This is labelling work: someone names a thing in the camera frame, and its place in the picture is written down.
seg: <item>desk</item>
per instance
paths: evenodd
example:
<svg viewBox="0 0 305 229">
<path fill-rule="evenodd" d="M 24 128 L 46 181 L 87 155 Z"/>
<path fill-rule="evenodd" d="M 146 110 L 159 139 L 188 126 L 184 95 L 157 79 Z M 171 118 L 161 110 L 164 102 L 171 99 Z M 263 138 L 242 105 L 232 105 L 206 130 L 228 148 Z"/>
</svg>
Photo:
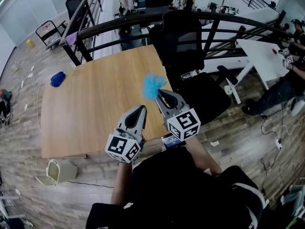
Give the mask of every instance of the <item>desk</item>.
<svg viewBox="0 0 305 229">
<path fill-rule="evenodd" d="M 289 70 L 283 67 L 284 56 L 281 54 L 274 54 L 272 51 L 272 49 L 279 51 L 280 48 L 278 45 L 243 39 L 237 39 L 237 42 L 249 57 L 249 63 L 237 76 L 237 84 L 240 83 L 240 81 L 249 73 L 253 67 L 255 67 L 257 70 L 266 90 L 269 89 L 266 83 L 267 81 L 283 77 L 289 72 Z M 228 83 L 233 91 L 237 103 L 240 104 L 240 98 L 235 90 L 237 84 L 233 85 L 229 81 Z"/>
<path fill-rule="evenodd" d="M 168 82 L 152 45 L 83 64 L 58 88 L 48 84 L 41 111 L 42 157 L 103 151 L 121 115 L 141 104 L 148 111 L 145 139 L 167 134 L 157 104 L 142 96 L 143 81 L 150 72 Z M 164 89 L 171 90 L 169 82 Z"/>
</svg>

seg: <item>trash can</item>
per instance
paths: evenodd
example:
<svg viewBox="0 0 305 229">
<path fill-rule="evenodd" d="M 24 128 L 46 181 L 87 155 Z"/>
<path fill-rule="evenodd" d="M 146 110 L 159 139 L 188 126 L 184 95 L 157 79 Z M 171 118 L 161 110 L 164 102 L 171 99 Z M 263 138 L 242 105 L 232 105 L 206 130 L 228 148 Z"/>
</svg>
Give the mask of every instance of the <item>trash can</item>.
<svg viewBox="0 0 305 229">
<path fill-rule="evenodd" d="M 77 175 L 77 166 L 69 160 L 51 159 L 47 167 L 47 175 L 37 176 L 42 184 L 50 186 L 65 181 L 74 180 Z"/>
</svg>

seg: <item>wooden floor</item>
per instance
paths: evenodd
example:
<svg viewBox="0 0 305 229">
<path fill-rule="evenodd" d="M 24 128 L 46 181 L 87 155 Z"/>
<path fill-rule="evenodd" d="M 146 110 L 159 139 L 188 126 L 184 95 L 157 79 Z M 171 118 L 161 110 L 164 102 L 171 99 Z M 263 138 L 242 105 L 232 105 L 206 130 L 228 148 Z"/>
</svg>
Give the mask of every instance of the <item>wooden floor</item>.
<svg viewBox="0 0 305 229">
<path fill-rule="evenodd" d="M 34 65 L 34 82 L 42 80 L 38 99 L 40 116 L 45 84 L 50 83 L 50 77 L 55 73 L 72 65 L 63 49 L 45 50 L 42 42 L 36 38 L 33 40 L 36 44 L 33 50 L 27 49 L 23 43 L 13 52 L 0 81 L 0 88 L 13 92 L 11 124 L 6 129 L 0 129 L 0 170 L 4 188 L 38 188 L 40 183 L 35 177 L 46 173 L 48 160 L 41 158 L 40 130 L 36 115 L 40 82 L 32 86 L 32 80 L 26 78 L 29 70 Z M 17 71 L 11 68 L 14 61 L 19 67 Z M 23 77 L 25 82 L 21 89 Z M 250 97 L 257 99 L 263 93 L 256 73 L 245 77 L 237 90 L 242 102 Z M 260 159 L 265 159 L 267 167 L 273 163 L 278 152 L 275 135 L 262 135 L 262 119 L 259 116 L 246 116 L 242 113 L 241 106 L 232 102 L 231 107 L 219 118 L 201 128 L 199 138 L 222 169 L 239 165 L 261 188 L 265 173 Z M 284 124 L 289 131 L 299 123 L 302 116 L 300 114 L 292 118 L 288 110 L 284 111 Z M 281 112 L 273 115 L 266 121 L 264 131 L 274 130 L 278 133 L 281 121 Z M 297 127 L 291 136 L 283 133 L 283 149 L 276 164 L 268 172 L 264 185 L 268 197 L 273 201 L 304 174 L 304 136 L 304 127 Z M 217 140 L 220 145 L 211 146 L 210 142 Z M 151 140 L 146 143 L 142 157 L 153 155 L 161 149 L 160 139 Z M 75 159 L 73 162 L 79 167 L 78 182 L 113 186 L 117 165 L 107 155 L 89 154 L 87 159 Z M 21 192 L 20 201 L 16 205 L 18 212 L 25 213 L 37 228 L 84 228 L 91 205 L 95 202 L 109 202 L 111 192 L 112 189 L 106 187 L 64 183 Z"/>
</svg>

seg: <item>blue plush toy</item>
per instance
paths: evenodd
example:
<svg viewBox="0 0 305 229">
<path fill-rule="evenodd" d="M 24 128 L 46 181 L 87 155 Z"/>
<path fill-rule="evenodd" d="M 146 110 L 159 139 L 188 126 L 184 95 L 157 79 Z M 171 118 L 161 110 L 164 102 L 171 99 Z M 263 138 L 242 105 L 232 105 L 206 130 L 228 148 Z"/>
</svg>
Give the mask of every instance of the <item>blue plush toy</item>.
<svg viewBox="0 0 305 229">
<path fill-rule="evenodd" d="M 150 73 L 144 79 L 143 96 L 149 100 L 155 100 L 159 94 L 158 90 L 165 85 L 166 81 L 163 76 Z"/>
<path fill-rule="evenodd" d="M 65 78 L 66 78 L 66 75 L 64 74 L 64 72 L 62 72 L 62 71 L 58 72 L 56 75 L 52 76 L 51 86 L 59 87 Z"/>
</svg>

